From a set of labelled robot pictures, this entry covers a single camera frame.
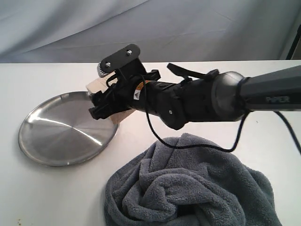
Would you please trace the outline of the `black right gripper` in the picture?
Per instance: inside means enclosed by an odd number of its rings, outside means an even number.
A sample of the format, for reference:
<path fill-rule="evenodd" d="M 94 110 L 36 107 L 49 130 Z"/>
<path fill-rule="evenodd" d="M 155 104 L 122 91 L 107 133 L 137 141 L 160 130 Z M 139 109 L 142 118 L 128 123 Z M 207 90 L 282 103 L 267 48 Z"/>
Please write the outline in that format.
<path fill-rule="evenodd" d="M 186 79 L 180 83 L 160 82 L 143 77 L 117 81 L 104 93 L 100 90 L 90 94 L 93 104 L 103 105 L 89 108 L 89 113 L 99 120 L 133 109 L 159 117 L 169 128 L 181 129 L 188 122 L 181 100 L 187 82 Z"/>

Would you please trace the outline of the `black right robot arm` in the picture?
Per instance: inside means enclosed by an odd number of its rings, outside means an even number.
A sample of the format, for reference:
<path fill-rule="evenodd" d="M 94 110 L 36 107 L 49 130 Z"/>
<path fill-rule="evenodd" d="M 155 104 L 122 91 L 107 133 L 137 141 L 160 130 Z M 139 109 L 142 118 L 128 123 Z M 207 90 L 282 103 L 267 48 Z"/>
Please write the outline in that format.
<path fill-rule="evenodd" d="M 301 108 L 299 66 L 244 77 L 237 72 L 206 74 L 174 64 L 168 69 L 182 77 L 179 83 L 161 82 L 158 70 L 146 72 L 141 63 L 114 69 L 111 84 L 91 96 L 91 116 L 106 119 L 135 109 L 158 116 L 178 130 L 188 122 L 238 121 L 251 111 L 298 111 Z"/>

